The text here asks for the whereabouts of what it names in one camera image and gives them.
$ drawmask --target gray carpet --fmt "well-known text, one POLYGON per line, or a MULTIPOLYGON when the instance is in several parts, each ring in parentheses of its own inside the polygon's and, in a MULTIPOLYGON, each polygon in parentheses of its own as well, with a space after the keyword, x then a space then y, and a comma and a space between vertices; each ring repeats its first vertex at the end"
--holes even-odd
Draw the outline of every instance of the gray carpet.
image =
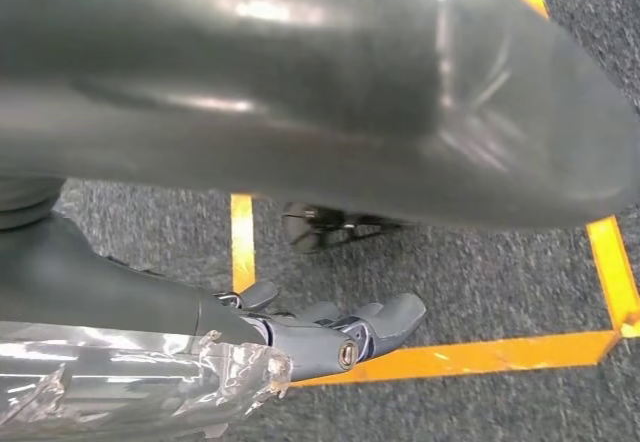
MULTIPOLYGON (((551 16, 640 100, 640 0, 546 0, 551 16)), ((60 210, 100 252, 187 283, 230 283, 229 197, 71 182, 60 210)), ((410 345, 608 327, 583 230, 489 233, 424 227, 303 257, 279 204, 255 205, 258 275, 281 304, 345 309, 415 290, 429 306, 410 345)), ((640 275, 638 208, 620 218, 640 275)), ((226 441, 640 440, 640 342, 598 368, 291 390, 226 441)))

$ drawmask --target caster wheel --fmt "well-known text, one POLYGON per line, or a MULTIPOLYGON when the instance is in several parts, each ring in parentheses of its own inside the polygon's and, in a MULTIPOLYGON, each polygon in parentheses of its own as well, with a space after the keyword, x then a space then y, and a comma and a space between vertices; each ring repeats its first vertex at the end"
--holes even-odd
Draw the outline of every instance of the caster wheel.
POLYGON ((370 215, 289 203, 282 215, 285 236, 296 252, 312 254, 399 229, 405 224, 370 215))

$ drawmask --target clear plastic wrap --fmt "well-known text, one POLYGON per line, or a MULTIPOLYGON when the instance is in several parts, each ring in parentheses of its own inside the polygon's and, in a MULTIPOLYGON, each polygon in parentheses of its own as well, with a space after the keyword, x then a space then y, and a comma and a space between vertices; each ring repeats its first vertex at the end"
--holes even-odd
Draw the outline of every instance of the clear plastic wrap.
POLYGON ((30 326, 13 332, 23 336, 44 330, 63 331, 69 337, 0 341, 0 439, 157 440, 193 432, 219 436, 229 422, 242 420, 272 395, 284 394, 291 372, 289 358, 278 350, 218 343, 214 332, 185 345, 192 338, 0 325, 30 326), (158 349, 162 338, 165 350, 149 350, 158 349), (177 344, 168 343, 172 338, 177 344), (183 350, 189 345, 189 352, 183 350))

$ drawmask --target orange floor marking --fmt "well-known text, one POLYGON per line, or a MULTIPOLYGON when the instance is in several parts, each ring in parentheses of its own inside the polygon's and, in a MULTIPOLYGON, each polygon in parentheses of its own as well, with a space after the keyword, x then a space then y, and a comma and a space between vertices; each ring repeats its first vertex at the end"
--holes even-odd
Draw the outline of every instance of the orange floor marking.
MULTIPOLYGON (((544 0, 525 0, 547 17, 544 0)), ((233 289, 255 282, 251 199, 231 203, 233 289)), ((340 375, 294 384, 297 387, 383 380, 541 370, 598 364, 620 337, 640 334, 640 297, 614 217, 587 226, 593 257, 614 330, 402 349, 359 364, 340 375)))
POLYGON ((401 349, 356 365, 350 372, 305 380, 294 386, 595 365, 615 343, 616 335, 605 330, 401 349))
POLYGON ((250 195, 231 196, 231 258, 234 292, 256 283, 254 209, 250 195))
POLYGON ((611 325, 623 337, 640 336, 640 296, 615 217, 586 227, 611 325))

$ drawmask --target metal screw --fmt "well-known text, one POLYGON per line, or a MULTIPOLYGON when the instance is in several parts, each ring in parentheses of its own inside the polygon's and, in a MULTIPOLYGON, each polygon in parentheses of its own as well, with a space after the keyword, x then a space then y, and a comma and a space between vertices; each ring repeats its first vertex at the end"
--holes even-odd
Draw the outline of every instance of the metal screw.
POLYGON ((358 360, 358 347, 352 340, 347 340, 340 347, 338 362, 344 370, 349 370, 358 360))

